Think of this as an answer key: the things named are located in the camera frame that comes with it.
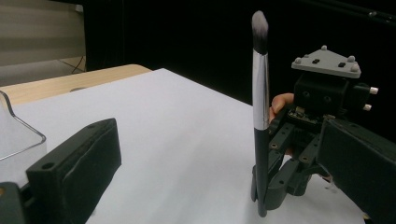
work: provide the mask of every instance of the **wooden surface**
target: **wooden surface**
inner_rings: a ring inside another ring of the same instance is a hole
[[[128,64],[103,70],[80,73],[66,77],[55,77],[34,82],[0,87],[12,105],[28,103],[47,97],[64,94],[79,88],[87,88],[122,78],[150,72],[138,64]]]

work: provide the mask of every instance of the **white paper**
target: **white paper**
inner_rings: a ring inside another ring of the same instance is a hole
[[[314,175],[259,217],[250,199],[250,105],[160,69],[17,105],[54,149],[88,124],[115,118],[122,166],[88,223],[356,223],[362,212]]]

